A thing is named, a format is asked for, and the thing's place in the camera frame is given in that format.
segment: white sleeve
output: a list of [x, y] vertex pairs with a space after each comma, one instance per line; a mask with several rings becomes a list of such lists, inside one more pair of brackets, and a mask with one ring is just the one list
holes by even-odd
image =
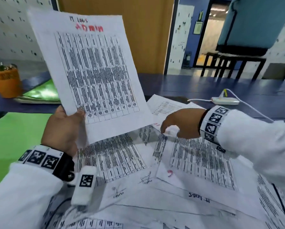
[[51, 197], [63, 181], [38, 167], [12, 163], [0, 183], [0, 228], [40, 228]]
[[242, 155], [285, 194], [285, 123], [266, 123], [238, 110], [215, 106], [204, 117], [201, 136], [226, 154]]

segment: orange container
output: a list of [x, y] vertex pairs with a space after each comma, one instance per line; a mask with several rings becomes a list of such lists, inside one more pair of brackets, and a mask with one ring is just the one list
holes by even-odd
[[0, 95], [3, 98], [15, 98], [22, 95], [22, 82], [16, 68], [0, 71]]

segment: blue chair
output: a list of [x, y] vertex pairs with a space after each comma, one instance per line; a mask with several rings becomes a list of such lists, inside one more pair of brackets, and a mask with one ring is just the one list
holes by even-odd
[[217, 51], [263, 56], [285, 24], [285, 0], [232, 0]]

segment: signature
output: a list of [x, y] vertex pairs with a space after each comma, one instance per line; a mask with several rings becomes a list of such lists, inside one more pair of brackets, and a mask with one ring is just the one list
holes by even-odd
[[124, 194], [124, 190], [126, 189], [126, 188], [124, 188], [124, 189], [122, 189], [122, 190], [118, 190], [119, 189], [119, 186], [116, 188], [116, 187], [113, 187], [112, 188], [112, 190], [113, 191], [115, 191], [115, 193], [114, 193], [114, 195], [113, 195], [113, 198], [118, 198], [119, 196], [121, 196], [121, 195], [123, 195]]
[[139, 183], [142, 183], [142, 184], [148, 184], [148, 183], [150, 183], [150, 182], [152, 181], [152, 180], [151, 180], [152, 178], [150, 178], [150, 176], [151, 176], [151, 171], [149, 172], [149, 175], [140, 178], [140, 179], [141, 179], [141, 182], [139, 182]]

